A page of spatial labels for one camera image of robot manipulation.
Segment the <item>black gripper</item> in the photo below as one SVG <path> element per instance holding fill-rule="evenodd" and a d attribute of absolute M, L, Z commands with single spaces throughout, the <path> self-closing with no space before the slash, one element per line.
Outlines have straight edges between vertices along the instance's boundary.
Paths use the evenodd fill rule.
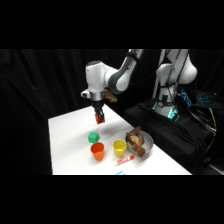
<path fill-rule="evenodd" d="M 92 106 L 94 108 L 96 123 L 99 124 L 99 117 L 98 117 L 97 111 L 95 109 L 101 109 L 104 106 L 104 101 L 103 100 L 93 101 Z M 105 114 L 104 114 L 103 109 L 101 109 L 101 122 L 105 122 Z"/>

